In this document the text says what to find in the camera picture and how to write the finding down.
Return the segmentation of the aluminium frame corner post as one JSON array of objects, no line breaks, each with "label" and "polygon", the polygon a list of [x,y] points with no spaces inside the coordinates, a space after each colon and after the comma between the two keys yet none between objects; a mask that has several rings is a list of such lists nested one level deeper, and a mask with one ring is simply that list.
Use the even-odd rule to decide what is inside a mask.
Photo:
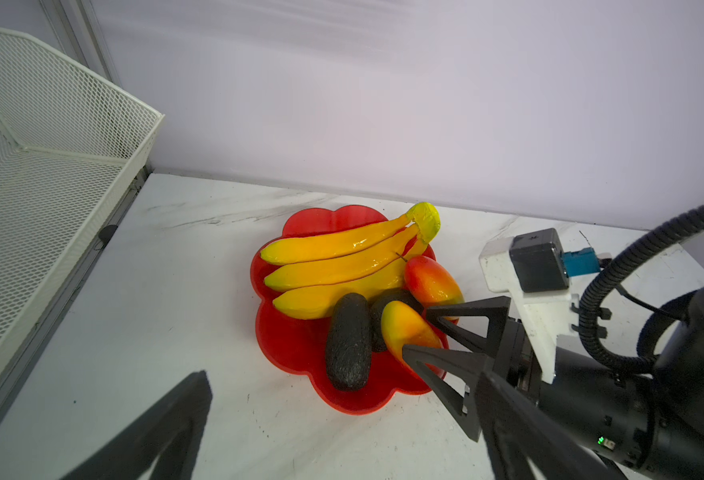
[{"label": "aluminium frame corner post", "polygon": [[40,0],[64,53],[120,86],[121,81],[90,0]]}]

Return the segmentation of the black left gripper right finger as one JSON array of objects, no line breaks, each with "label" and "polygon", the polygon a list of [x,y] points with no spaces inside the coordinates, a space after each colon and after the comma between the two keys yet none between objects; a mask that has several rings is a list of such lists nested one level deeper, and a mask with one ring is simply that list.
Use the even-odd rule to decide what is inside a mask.
[{"label": "black left gripper right finger", "polygon": [[557,424],[495,373],[483,373],[475,389],[479,421],[497,479],[623,479],[577,445]]}]

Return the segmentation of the white mesh two-tier shelf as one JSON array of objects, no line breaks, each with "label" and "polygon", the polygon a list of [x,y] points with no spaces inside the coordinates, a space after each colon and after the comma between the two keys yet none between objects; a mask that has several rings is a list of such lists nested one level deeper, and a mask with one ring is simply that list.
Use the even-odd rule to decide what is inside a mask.
[{"label": "white mesh two-tier shelf", "polygon": [[163,115],[0,28],[0,377],[144,167]]}]

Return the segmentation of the red yellow fake mango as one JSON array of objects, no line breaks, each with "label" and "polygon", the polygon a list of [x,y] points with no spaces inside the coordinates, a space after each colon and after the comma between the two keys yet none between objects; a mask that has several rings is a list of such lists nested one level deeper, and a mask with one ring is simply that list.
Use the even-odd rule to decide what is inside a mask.
[{"label": "red yellow fake mango", "polygon": [[419,303],[423,316],[428,307],[463,304],[465,298],[453,276],[436,260],[417,256],[406,261],[405,289]]}]

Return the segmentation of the red flower-shaped fruit bowl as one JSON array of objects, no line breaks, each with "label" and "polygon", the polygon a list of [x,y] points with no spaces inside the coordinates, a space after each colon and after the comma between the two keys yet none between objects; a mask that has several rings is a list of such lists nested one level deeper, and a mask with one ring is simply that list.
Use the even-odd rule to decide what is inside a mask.
[{"label": "red flower-shaped fruit bowl", "polygon": [[[385,222],[387,217],[363,205],[346,205],[337,210],[309,208],[293,214],[282,228],[283,238],[304,237],[344,231]],[[264,284],[277,269],[255,254],[250,267],[251,283],[261,300],[255,317],[255,333],[263,355],[279,369],[309,378],[316,394],[330,407],[350,415],[366,415],[383,408],[400,392],[424,395],[431,388],[388,352],[375,353],[369,381],[358,391],[336,389],[326,373],[325,347],[328,318],[296,320],[277,311],[273,300],[278,293]]]}]

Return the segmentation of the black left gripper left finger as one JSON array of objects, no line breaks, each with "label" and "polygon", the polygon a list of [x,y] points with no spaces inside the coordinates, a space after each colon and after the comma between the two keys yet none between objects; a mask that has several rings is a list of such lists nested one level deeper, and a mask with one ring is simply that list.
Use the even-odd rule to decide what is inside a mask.
[{"label": "black left gripper left finger", "polygon": [[190,479],[212,398],[207,373],[191,373],[65,477]]}]

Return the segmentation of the dark fake avocado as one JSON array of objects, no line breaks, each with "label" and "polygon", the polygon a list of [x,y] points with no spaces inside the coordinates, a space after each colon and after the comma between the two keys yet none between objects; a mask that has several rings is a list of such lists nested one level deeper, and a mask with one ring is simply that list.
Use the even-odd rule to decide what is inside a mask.
[{"label": "dark fake avocado", "polygon": [[371,318],[367,299],[344,295],[335,305],[325,348],[326,374],[334,388],[357,391],[369,380],[372,364]]},{"label": "dark fake avocado", "polygon": [[401,301],[419,314],[422,314],[424,311],[424,306],[407,290],[388,290],[380,295],[371,304],[369,309],[372,328],[372,350],[375,353],[387,350],[387,345],[382,334],[382,315],[385,307],[393,301]]}]

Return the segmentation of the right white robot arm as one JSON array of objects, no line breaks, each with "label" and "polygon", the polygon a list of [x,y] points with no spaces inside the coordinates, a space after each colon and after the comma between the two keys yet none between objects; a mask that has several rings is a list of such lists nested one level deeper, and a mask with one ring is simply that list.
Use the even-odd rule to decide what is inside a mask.
[{"label": "right white robot arm", "polygon": [[466,435],[485,441],[497,478],[704,479],[704,288],[647,321],[644,344],[672,332],[647,375],[558,348],[546,381],[510,304],[432,307],[428,322],[459,348],[403,349]]}]

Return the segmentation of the yellow fake banana bunch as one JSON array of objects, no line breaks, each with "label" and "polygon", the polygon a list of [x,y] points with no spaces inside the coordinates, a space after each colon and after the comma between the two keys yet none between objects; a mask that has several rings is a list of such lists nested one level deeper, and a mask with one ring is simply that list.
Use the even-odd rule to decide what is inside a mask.
[{"label": "yellow fake banana bunch", "polygon": [[426,252],[441,228],[437,208],[417,203],[400,217],[350,230],[283,238],[260,258],[277,269],[264,285],[279,293],[273,306],[298,320],[331,315],[345,295],[366,300],[405,285],[405,267]]}]

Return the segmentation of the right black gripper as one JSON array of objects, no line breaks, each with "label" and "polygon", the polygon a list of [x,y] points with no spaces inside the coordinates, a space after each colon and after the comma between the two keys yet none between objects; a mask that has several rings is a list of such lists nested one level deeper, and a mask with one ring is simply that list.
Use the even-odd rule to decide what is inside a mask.
[{"label": "right black gripper", "polygon": [[538,402],[542,369],[521,320],[509,317],[512,300],[497,296],[428,307],[426,320],[472,351],[405,345],[406,364],[432,389],[467,437],[482,427],[478,391],[490,367],[531,402]]}]

